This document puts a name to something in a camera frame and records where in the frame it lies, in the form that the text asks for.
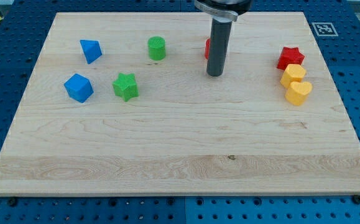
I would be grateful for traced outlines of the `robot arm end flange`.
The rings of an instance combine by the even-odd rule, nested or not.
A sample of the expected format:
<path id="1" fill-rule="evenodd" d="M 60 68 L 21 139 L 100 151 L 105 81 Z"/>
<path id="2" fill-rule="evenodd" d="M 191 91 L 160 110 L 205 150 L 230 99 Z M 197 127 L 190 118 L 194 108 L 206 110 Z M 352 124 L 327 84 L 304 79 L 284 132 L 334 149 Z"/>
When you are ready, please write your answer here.
<path id="1" fill-rule="evenodd" d="M 194 0 L 194 6 L 215 18 L 237 21 L 250 10 L 253 0 Z"/>

